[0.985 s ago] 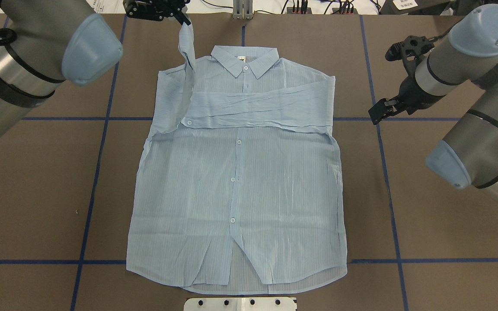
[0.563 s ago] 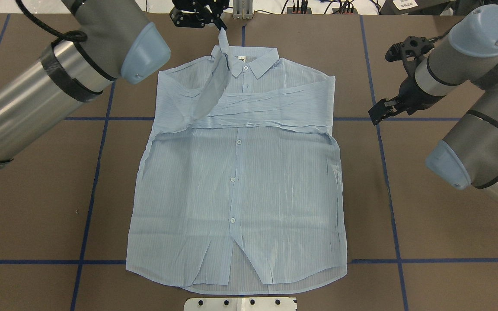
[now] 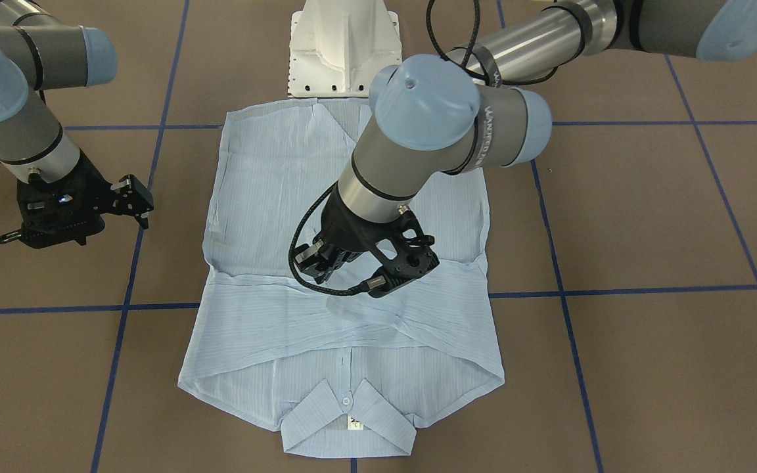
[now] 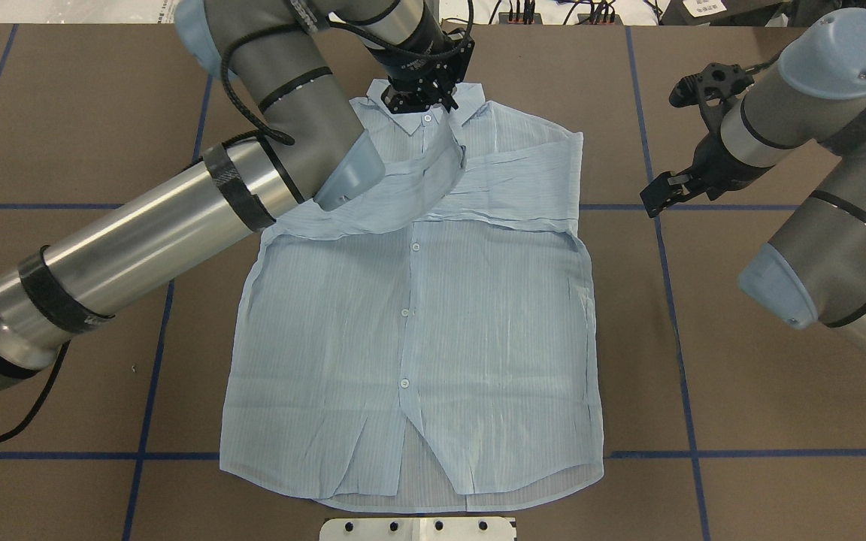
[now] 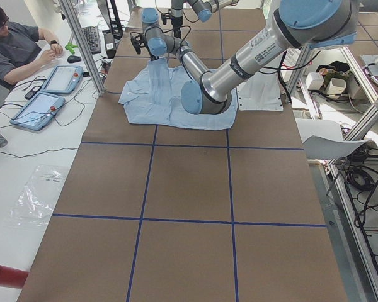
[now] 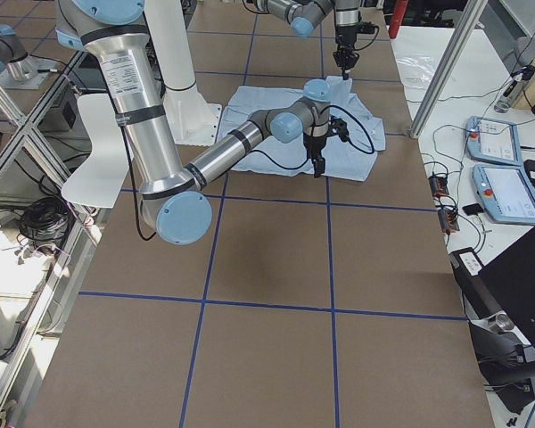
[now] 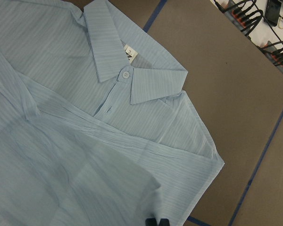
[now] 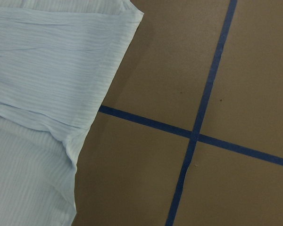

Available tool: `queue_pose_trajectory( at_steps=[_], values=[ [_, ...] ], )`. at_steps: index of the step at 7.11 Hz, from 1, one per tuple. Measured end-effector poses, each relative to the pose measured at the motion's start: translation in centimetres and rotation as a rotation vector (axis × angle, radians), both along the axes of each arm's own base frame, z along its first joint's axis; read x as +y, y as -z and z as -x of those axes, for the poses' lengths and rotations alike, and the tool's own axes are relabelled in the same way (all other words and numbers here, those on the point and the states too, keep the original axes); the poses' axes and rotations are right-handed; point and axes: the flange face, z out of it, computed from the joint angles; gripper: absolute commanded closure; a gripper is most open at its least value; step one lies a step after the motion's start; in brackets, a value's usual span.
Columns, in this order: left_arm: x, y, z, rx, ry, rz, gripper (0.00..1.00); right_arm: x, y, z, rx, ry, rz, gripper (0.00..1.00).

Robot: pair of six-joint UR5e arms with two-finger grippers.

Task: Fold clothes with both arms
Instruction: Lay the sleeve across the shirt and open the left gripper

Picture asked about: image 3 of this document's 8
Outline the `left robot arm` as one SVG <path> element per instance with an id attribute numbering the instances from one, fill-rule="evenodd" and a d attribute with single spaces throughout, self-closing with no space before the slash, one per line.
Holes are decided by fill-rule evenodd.
<path id="1" fill-rule="evenodd" d="M 549 105 L 526 85 L 607 50 L 738 62 L 757 52 L 757 1 L 556 1 L 526 23 L 451 52 L 409 57 L 373 80 L 373 115 L 339 179 L 307 211 L 321 228 L 288 251 L 292 276 L 334 296 L 375 298 L 438 264 L 409 203 L 435 173 L 531 161 Z"/>

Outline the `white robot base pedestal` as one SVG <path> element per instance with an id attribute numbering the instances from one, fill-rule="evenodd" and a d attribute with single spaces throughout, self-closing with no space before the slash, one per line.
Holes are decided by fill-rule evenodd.
<path id="1" fill-rule="evenodd" d="M 367 98 L 378 72 L 401 63 L 399 23 L 384 1 L 307 1 L 290 19 L 288 95 Z"/>

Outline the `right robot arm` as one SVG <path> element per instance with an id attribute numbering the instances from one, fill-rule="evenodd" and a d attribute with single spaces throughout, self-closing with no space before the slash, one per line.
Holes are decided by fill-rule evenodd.
<path id="1" fill-rule="evenodd" d="M 108 182 L 44 93 L 111 83 L 118 57 L 100 29 L 68 25 L 34 1 L 0 1 L 0 164 L 17 179 L 23 228 L 46 235 L 103 228 L 103 215 L 149 225 L 153 198 L 134 175 Z"/>

